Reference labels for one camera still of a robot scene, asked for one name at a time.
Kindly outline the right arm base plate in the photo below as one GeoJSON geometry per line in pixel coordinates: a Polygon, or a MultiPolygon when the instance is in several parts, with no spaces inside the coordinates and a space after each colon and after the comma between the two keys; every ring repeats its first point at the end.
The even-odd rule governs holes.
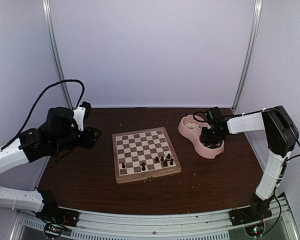
{"type": "Polygon", "coordinates": [[[232,226],[246,225],[249,223],[261,221],[264,218],[269,218],[273,214],[270,209],[262,212],[255,212],[250,206],[243,208],[233,208],[228,212],[232,226]]]}

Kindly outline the dark bishop chess piece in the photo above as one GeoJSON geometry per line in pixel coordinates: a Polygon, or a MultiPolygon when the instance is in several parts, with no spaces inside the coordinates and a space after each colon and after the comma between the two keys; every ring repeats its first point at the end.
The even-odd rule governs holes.
{"type": "Polygon", "coordinates": [[[142,163],[141,163],[141,170],[142,170],[142,171],[145,171],[145,170],[146,170],[146,164],[145,164],[145,162],[142,162],[142,163]]]}

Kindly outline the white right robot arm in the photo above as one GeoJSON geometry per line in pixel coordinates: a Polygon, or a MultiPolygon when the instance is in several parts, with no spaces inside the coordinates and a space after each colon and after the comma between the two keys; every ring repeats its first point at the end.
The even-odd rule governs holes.
{"type": "Polygon", "coordinates": [[[246,216],[249,220],[258,220],[275,197],[276,188],[284,177],[291,153],[298,142],[299,131],[285,108],[281,105],[264,108],[259,111],[233,116],[222,115],[218,107],[204,112],[208,127],[201,130],[203,144],[218,144],[228,135],[245,132],[264,131],[269,149],[267,165],[246,216]]]}

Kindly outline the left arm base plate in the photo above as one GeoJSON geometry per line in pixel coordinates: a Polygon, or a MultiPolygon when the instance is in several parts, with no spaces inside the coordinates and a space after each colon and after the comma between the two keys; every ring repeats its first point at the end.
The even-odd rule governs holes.
{"type": "Polygon", "coordinates": [[[76,210],[47,205],[45,205],[40,212],[36,212],[35,214],[41,220],[64,227],[76,227],[80,216],[80,213],[76,210]]]}

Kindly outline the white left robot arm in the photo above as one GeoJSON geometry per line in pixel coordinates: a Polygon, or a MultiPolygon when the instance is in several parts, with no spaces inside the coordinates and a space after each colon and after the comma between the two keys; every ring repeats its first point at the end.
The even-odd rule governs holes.
{"type": "MultiPolygon", "coordinates": [[[[0,147],[0,174],[43,157],[60,159],[60,152],[70,154],[77,147],[93,148],[102,132],[84,125],[89,113],[90,109],[83,105],[74,110],[50,108],[39,128],[23,131],[7,146],[0,147]]],[[[0,186],[0,208],[30,210],[51,222],[62,218],[62,211],[48,190],[22,191],[0,186]]]]}

